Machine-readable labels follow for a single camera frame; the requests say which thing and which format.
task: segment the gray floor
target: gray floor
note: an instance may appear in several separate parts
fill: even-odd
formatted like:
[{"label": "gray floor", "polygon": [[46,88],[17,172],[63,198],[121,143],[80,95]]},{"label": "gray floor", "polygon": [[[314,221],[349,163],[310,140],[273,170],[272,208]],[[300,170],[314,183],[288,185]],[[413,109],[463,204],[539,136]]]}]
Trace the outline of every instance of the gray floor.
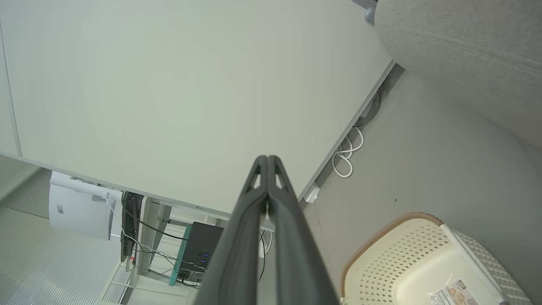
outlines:
[{"label": "gray floor", "polygon": [[[533,304],[542,304],[540,152],[408,72],[384,95],[363,134],[352,176],[343,179],[327,168],[318,200],[304,204],[337,289],[355,250],[394,218],[422,211],[478,240]],[[272,249],[259,304],[276,303],[274,269]]]}]

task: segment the white monitor back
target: white monitor back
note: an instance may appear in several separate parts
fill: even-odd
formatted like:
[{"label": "white monitor back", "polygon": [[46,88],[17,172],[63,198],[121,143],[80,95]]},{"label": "white monitor back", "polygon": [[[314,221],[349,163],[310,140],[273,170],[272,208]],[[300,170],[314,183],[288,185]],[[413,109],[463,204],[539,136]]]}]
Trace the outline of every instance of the white monitor back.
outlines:
[{"label": "white monitor back", "polygon": [[[53,171],[51,181],[60,179],[70,177]],[[53,184],[49,187],[49,221],[52,226],[109,240],[113,213],[104,199]],[[110,203],[115,209],[116,201],[110,200]]]}]

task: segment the beige plastic basket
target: beige plastic basket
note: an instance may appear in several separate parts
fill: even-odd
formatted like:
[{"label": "beige plastic basket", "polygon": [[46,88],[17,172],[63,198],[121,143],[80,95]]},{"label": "beige plastic basket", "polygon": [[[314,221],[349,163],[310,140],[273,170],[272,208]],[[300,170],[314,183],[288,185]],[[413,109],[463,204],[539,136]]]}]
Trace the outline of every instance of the beige plastic basket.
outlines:
[{"label": "beige plastic basket", "polygon": [[532,305],[476,240],[426,213],[403,215],[346,263],[343,304]]}]

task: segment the gray fabric sofa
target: gray fabric sofa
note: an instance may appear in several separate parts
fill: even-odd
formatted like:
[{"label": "gray fabric sofa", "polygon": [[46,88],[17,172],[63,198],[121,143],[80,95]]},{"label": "gray fabric sofa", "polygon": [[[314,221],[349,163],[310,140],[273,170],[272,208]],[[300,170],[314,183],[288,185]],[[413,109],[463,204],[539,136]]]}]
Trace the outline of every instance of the gray fabric sofa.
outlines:
[{"label": "gray fabric sofa", "polygon": [[407,71],[542,149],[542,1],[380,0],[375,26]]}]

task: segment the product label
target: product label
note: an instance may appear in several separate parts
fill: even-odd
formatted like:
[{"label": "product label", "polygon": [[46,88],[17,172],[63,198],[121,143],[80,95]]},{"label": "product label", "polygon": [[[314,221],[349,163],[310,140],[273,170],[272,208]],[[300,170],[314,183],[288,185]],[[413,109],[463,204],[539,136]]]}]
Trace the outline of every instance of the product label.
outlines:
[{"label": "product label", "polygon": [[470,290],[460,279],[428,296],[433,305],[478,305]]}]

